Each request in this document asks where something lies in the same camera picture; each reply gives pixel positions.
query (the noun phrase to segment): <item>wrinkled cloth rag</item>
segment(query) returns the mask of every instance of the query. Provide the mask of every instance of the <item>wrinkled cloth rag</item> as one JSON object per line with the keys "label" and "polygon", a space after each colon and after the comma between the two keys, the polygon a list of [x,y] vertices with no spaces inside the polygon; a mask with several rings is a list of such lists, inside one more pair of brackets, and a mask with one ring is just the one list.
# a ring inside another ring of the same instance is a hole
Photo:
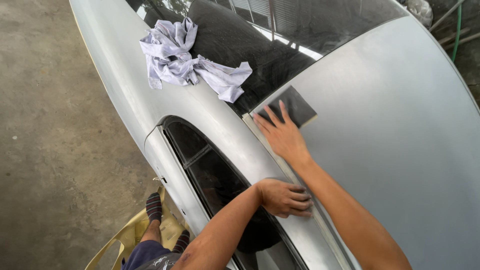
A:
{"label": "wrinkled cloth rag", "polygon": [[252,74],[248,62],[230,68],[201,55],[192,59],[189,50],[197,36],[197,25],[190,18],[183,22],[158,20],[155,28],[140,39],[147,60],[148,83],[151,88],[162,89],[162,80],[186,86],[198,83],[197,74],[218,94],[218,98],[235,102],[243,93],[240,85]]}

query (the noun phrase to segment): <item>forearm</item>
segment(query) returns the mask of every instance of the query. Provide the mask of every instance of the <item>forearm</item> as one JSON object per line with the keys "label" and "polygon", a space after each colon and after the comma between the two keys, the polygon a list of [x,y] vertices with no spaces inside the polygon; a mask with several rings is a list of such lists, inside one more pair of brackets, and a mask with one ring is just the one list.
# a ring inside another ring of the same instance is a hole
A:
{"label": "forearm", "polygon": [[237,248],[243,230],[262,203],[253,185],[223,207],[185,249],[172,268],[222,270]]}
{"label": "forearm", "polygon": [[411,269],[386,229],[311,158],[292,164],[363,269]]}

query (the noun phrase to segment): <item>person's foot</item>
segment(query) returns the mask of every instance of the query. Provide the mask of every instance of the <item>person's foot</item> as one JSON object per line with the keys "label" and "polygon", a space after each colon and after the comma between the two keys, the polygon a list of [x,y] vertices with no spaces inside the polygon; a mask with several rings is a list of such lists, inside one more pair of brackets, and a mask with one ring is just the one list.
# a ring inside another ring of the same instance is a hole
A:
{"label": "person's foot", "polygon": [[158,192],[150,194],[145,203],[145,207],[150,223],[154,220],[162,222],[162,201],[160,200],[160,194],[158,194]]}
{"label": "person's foot", "polygon": [[173,247],[172,252],[183,253],[187,248],[188,243],[190,243],[190,233],[187,230],[184,230],[183,232],[181,232],[181,235],[177,240],[177,243]]}

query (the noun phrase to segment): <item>concrete floor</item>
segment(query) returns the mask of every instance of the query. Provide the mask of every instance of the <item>concrete floor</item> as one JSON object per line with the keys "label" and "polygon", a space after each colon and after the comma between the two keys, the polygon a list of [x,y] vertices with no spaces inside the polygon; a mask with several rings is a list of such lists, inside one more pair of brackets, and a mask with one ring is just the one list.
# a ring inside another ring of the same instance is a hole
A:
{"label": "concrete floor", "polygon": [[0,1],[0,89],[0,268],[82,270],[158,183],[68,0]]}

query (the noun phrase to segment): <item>shorts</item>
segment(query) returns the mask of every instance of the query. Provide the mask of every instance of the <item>shorts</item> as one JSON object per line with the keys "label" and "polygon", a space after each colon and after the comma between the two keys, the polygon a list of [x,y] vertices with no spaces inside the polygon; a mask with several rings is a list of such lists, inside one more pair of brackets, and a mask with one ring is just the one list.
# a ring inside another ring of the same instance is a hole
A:
{"label": "shorts", "polygon": [[133,249],[130,257],[128,257],[127,263],[125,258],[121,261],[121,270],[135,270],[141,265],[155,259],[156,257],[171,253],[167,248],[164,248],[162,244],[155,240],[146,240],[138,243]]}

